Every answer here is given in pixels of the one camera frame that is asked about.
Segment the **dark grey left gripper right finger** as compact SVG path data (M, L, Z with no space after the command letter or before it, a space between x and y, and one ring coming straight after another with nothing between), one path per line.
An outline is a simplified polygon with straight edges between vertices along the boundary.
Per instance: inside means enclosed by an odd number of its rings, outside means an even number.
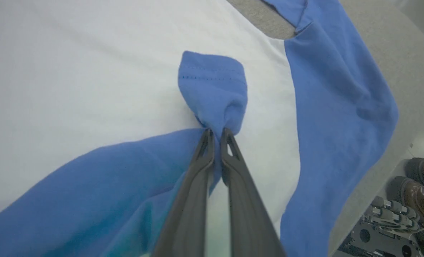
M286 257L233 132L220 140L222 179L229 190L231 257Z

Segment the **white garment with blue sleeves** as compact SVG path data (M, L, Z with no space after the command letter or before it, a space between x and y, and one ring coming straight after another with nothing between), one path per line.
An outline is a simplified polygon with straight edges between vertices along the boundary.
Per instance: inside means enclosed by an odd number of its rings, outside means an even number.
M151 255L206 129L206 254L230 257L225 127L287 254L301 167L284 40L228 0L0 0L0 257Z

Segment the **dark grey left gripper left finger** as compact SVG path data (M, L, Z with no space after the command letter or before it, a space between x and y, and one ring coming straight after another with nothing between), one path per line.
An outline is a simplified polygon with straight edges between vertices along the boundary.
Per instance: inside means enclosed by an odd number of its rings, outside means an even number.
M214 162L214 135L208 128L192 156L153 257L205 257L207 205Z

